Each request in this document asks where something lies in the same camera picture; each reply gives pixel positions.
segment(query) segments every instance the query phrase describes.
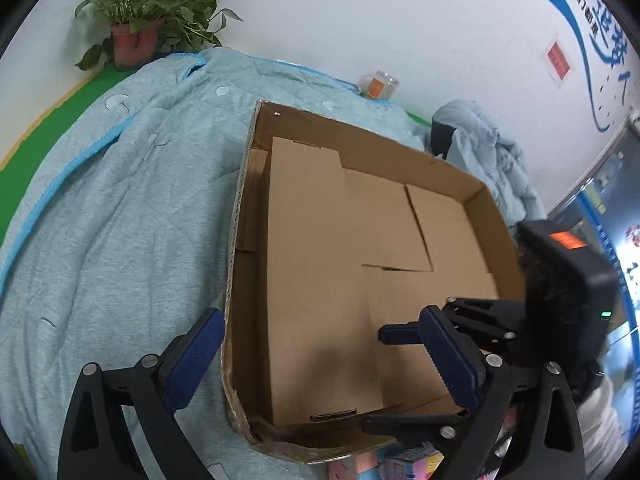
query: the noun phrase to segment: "small cardboard box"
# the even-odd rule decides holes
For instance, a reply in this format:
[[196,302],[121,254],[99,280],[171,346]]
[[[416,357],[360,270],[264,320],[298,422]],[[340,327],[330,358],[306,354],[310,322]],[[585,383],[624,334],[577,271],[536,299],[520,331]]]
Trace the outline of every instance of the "small cardboard box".
[[[458,410],[424,348],[381,345],[380,325],[415,320],[447,296],[524,298],[516,247],[481,182],[427,153],[281,105],[258,104],[231,229],[222,351],[229,420],[255,449],[296,462],[388,443],[360,431],[369,410]],[[292,322],[297,303],[317,312]],[[335,354],[310,365],[310,349],[330,334]],[[344,408],[356,414],[332,416]]]

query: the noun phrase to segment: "blue gripper pad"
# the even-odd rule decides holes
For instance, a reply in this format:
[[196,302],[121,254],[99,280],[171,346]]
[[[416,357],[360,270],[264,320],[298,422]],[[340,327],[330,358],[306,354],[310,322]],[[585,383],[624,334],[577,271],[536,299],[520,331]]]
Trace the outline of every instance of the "blue gripper pad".
[[166,387],[164,406],[173,414],[186,408],[225,337],[225,316],[208,308],[180,339],[160,367]]
[[483,381],[456,342],[456,329],[437,306],[426,306],[420,311],[418,334],[453,401],[473,413],[480,406]]

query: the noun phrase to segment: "black fabric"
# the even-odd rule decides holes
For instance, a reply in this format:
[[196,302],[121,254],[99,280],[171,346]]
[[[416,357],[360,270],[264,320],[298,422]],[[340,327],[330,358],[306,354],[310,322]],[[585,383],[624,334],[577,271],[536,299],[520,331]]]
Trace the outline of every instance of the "black fabric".
[[36,480],[14,449],[2,426],[0,426],[0,478],[2,480]]
[[447,160],[455,131],[456,129],[452,126],[433,121],[431,126],[431,153],[433,156],[442,155],[442,158]]

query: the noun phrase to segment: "orange label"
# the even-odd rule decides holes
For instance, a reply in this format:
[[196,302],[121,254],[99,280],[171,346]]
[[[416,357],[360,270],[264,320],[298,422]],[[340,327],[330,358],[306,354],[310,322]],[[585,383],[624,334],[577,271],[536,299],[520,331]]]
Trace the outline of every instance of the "orange label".
[[562,245],[565,249],[579,249],[580,247],[586,247],[580,238],[575,237],[569,231],[560,231],[559,233],[551,233],[551,236],[556,242]]
[[382,90],[384,89],[385,84],[382,81],[378,81],[373,78],[371,83],[369,83],[369,91],[367,91],[367,97],[369,99],[377,99],[382,94]]

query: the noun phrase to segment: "light blue blanket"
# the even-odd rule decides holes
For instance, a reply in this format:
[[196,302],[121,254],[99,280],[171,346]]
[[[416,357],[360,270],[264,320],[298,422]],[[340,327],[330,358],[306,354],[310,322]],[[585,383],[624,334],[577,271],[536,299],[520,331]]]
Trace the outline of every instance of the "light blue blanket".
[[[0,249],[0,419],[41,480],[56,477],[85,363],[129,367],[160,353],[204,308],[223,307],[229,222],[258,99],[422,148],[399,107],[226,48],[158,60],[98,99],[43,161]],[[321,474],[234,434],[218,360],[176,418],[205,465],[230,480]],[[150,478],[163,478],[128,420]]]
[[546,218],[522,150],[476,102],[451,101],[438,109],[433,121],[456,129],[447,162],[486,184],[509,227]]

